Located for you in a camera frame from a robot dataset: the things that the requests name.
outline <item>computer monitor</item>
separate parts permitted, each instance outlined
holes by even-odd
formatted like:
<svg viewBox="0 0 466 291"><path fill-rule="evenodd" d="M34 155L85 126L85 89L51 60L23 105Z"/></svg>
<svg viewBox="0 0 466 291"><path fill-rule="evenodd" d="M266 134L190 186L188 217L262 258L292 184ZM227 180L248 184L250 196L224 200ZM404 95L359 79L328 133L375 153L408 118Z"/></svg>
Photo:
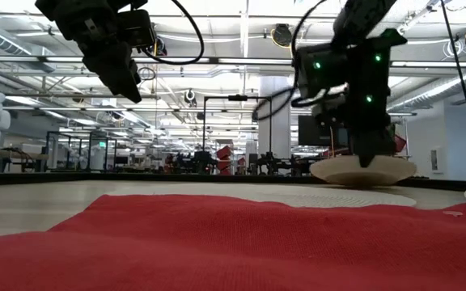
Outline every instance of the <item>computer monitor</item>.
<svg viewBox="0 0 466 291"><path fill-rule="evenodd" d="M115 162L117 165L129 164L129 157L116 157Z"/></svg>
<svg viewBox="0 0 466 291"><path fill-rule="evenodd" d="M349 144L348 131L319 126L313 116L298 117L298 145L300 146L332 146L332 133L335 147L346 147Z"/></svg>

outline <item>white pillar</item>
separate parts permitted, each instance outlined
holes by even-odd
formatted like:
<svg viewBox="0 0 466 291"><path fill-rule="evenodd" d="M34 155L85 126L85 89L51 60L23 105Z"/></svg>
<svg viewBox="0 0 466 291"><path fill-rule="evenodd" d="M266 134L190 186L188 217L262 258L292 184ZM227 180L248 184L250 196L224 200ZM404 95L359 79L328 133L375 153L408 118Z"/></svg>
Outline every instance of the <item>white pillar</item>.
<svg viewBox="0 0 466 291"><path fill-rule="evenodd" d="M289 87L287 77L260 77L258 95L260 97L270 96L276 91ZM278 96L273 100L273 110L285 102L287 95ZM269 103L262 107L258 116L269 114ZM290 158L290 103L278 114L266 120L258 122L258 153L265 154L269 151L269 128L272 120L272 151L276 158Z"/></svg>

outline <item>ceiling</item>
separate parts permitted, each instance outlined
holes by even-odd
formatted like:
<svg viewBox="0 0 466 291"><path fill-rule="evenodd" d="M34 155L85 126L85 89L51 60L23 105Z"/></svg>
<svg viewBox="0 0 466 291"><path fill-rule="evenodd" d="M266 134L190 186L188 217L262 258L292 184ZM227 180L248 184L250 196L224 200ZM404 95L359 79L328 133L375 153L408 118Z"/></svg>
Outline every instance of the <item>ceiling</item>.
<svg viewBox="0 0 466 291"><path fill-rule="evenodd" d="M385 28L398 28L409 19L415 11L421 11L426 7L428 0L410 1L398 0L392 10L371 33L373 36L381 33ZM35 8L35 0L0 0L0 30L15 37L19 42L34 44L46 47L58 56L80 56L81 53L73 41L64 40L61 35L53 36L45 32L48 27L52 32L57 32L55 23L50 23L40 11ZM270 32L277 23L287 23L291 29L296 25L301 16L314 5L316 1L304 0L301 4L294 4L294 0L273 0L273 1L224 1L224 0L180 0L180 3L194 15L198 27L201 30L207 43L205 44L206 57L254 57L254 58L290 58L290 51L287 48L276 46L270 36L265 37L265 33ZM319 6L305 23L300 35L302 38L299 45L307 43L317 43L326 41L333 36L333 20L340 9L344 6L345 0L329 0ZM449 7L459 7L466 3L463 0L453 0ZM152 0L142 9L146 9L155 23L156 32L163 38L170 57L193 57L198 54L199 44L195 41L195 33L189 25L188 20L181 17L177 7L170 1ZM449 13L454 33L466 32L466 9ZM241 37L244 24L248 30L248 38ZM444 55L444 46L447 42L440 40L447 39L447 28L443 21L441 11L429 13L414 24L404 36L409 40L407 45L392 49L392 60L395 61L453 61ZM247 41L247 49L242 48L242 43ZM466 61L466 50L460 54L462 61ZM184 93L188 89L193 89L197 96L197 107L201 108L204 95L231 95L245 93L246 95L257 96L260 76L281 75L292 76L292 68L289 66L247 66L244 85L244 67L241 65L187 65L184 68L171 67L167 65L150 65L158 70L163 78L154 81L145 81L141 84L142 93L145 95L157 94L159 100L144 99L139 104L133 104L127 99L118 99L114 106L118 108L187 108L184 102ZM58 94L110 94L101 81L95 76L76 77L82 69L82 63L57 65L53 75L45 79L46 88L50 93ZM14 78L41 88L43 86L44 73L37 70L23 69L7 62L0 62L0 70L10 74ZM195 77L195 75L206 72L216 72L210 77ZM392 98L398 98L408 92L415 90L436 78L454 78L455 70L437 69L393 69L389 79L389 86L392 88ZM11 82L7 78L0 76L0 91L15 89L20 93L36 93L29 86L23 86L16 82ZM32 102L42 102L49 107L85 107L93 108L102 106L89 98L85 103L75 103L71 98L47 98L36 99ZM9 105L27 105L22 103L9 103ZM252 110L256 106L256 101L249 100L242 103L231 103L224 100L210 100L206 104L209 108L216 109L237 109ZM127 126L144 127L149 124L154 129L165 129L165 137L184 138L184 142L191 145L192 142L200 141L200 133L195 133L201 121L196 119L195 113L172 114L170 112L135 112L134 118L137 122L129 124L118 124L106 116L105 112L56 112L69 118L83 118L96 120L100 124L108 127ZM292 124L297 124L295 112L291 117ZM251 124L251 115L248 113L220 113L207 118L207 123L211 124ZM246 133L241 128L231 128L225 131L219 127L214 129L211 137L234 137L237 139L239 148L247 140L255 139L256 134Z"/></svg>

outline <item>black cable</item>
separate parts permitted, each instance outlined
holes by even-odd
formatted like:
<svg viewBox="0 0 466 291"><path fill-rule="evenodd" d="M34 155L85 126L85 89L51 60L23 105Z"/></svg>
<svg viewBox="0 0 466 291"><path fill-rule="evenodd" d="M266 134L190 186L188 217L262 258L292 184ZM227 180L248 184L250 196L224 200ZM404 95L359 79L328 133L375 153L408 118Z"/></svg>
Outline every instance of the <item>black cable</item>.
<svg viewBox="0 0 466 291"><path fill-rule="evenodd" d="M451 42L452 51L456 52L455 42L454 42L454 39L452 38L451 24L449 23L449 18L447 17L447 9L445 8L445 1L442 0L441 3L442 3L442 10L443 10L443 18L445 19L445 25L447 26L447 32L449 33L449 40ZM460 58L458 57L457 53L454 54L454 60L456 62L456 68L458 69L458 75L460 76L461 89L463 90L463 95L465 96L465 103L466 103L465 79L463 77L463 72L461 71Z"/></svg>
<svg viewBox="0 0 466 291"><path fill-rule="evenodd" d="M290 51L292 52L292 57L294 58L295 60L295 56L296 56L296 40L298 39L298 33L299 31L301 30L301 27L303 26L303 24L305 23L305 20L307 20L308 16L323 2L325 2L327 0L321 0L319 1L317 4L315 4L311 9L309 9L307 11L307 13L305 13L305 15L299 20L299 23L298 25L296 26L296 29L294 30L294 34L292 35L292 42L290 43ZM252 114L252 119L255 120L255 121L260 121L260 120L266 120L268 118L270 118L271 116L274 116L276 114L278 114L289 102L291 102L292 100L292 96L294 95L294 93L296 92L297 89L299 88L304 88L305 86L301 86L299 87L298 86L298 78L299 78L299 71L298 71L298 67L294 64L294 82L293 82L293 85L292 87L290 88L286 88L284 90L281 90L281 91L278 91L274 94L272 94L271 96L269 96L269 98L273 99L274 97L277 97L285 92L289 92L289 95L287 96L287 99L285 100L285 102L280 106L278 107L276 110L273 110L272 113L269 113L268 115L266 116L258 116L258 111L260 110L260 108L264 105L266 105L268 103L268 100L263 100L262 102L260 102L255 110L253 111L253 114ZM302 96L300 97L300 99L307 99L307 96Z"/></svg>
<svg viewBox="0 0 466 291"><path fill-rule="evenodd" d="M290 105L293 108L305 108L305 107L309 107L309 106L312 106L312 105L316 105L316 104L321 103L322 101L324 101L329 92L330 92L330 88L325 90L324 93L321 95L321 97L313 99L312 101L308 101L308 102L302 102L302 101L309 100L309 98L299 97L299 98L296 98L296 99L292 100L292 102L290 102Z"/></svg>
<svg viewBox="0 0 466 291"><path fill-rule="evenodd" d="M21 156L21 167L22 167L22 172L27 172L26 171L26 166L27 165L32 165L32 167L34 167L35 165L35 160L28 154L28 153L25 153L23 152L22 150L18 149L18 148L3 148L1 150L6 150L6 151L10 151L10 152L13 152L13 153L17 153ZM24 163L24 167L22 166L23 165L23 156L26 158L26 163Z"/></svg>
<svg viewBox="0 0 466 291"><path fill-rule="evenodd" d="M143 77L143 71L144 70L147 70L149 71L149 77L145 78ZM139 78L143 81L152 81L154 80L156 77L157 77L157 74L155 73L155 71L149 67L142 67L138 70L138 75L139 75Z"/></svg>
<svg viewBox="0 0 466 291"><path fill-rule="evenodd" d="M151 59L153 60L156 60L158 61L159 63L161 64L166 64L166 65L191 65L191 64L195 64L196 62L198 62L199 60L201 60L202 56L204 55L204 48L205 48L205 45L204 45L204 40L202 39L202 34L201 34L201 31L199 30L199 27L197 26L197 24L195 23L195 21L193 20L193 17L186 11L186 9L179 3L179 1L177 0L172 0L172 2L174 2L174 4L176 4L176 6L181 10L181 12L183 12L184 16L186 16L186 18L188 19L188 21L192 24L193 26L193 29L195 30L195 33L197 34L197 38L199 39L199 43L201 44L201 51L199 52L199 55L194 58L193 60L190 60L190 61L181 61L181 62L178 62L178 61L167 61L167 60L164 60L162 58L159 58L159 57L156 57L154 56L153 54L149 53L146 48L142 49L142 51Z"/></svg>

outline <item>wall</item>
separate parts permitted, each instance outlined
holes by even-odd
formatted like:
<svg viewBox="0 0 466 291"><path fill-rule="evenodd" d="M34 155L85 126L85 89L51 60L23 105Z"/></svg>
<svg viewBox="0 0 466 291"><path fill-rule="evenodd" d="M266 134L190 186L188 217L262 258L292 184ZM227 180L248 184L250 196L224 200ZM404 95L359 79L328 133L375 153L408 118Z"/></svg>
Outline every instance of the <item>wall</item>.
<svg viewBox="0 0 466 291"><path fill-rule="evenodd" d="M466 106L445 103L449 179L466 180Z"/></svg>
<svg viewBox="0 0 466 291"><path fill-rule="evenodd" d="M443 104L433 109L418 111L418 116L408 118L408 139L410 162L417 165L417 175L431 179L449 179L447 173L447 135ZM431 150L438 150L439 171L431 167Z"/></svg>

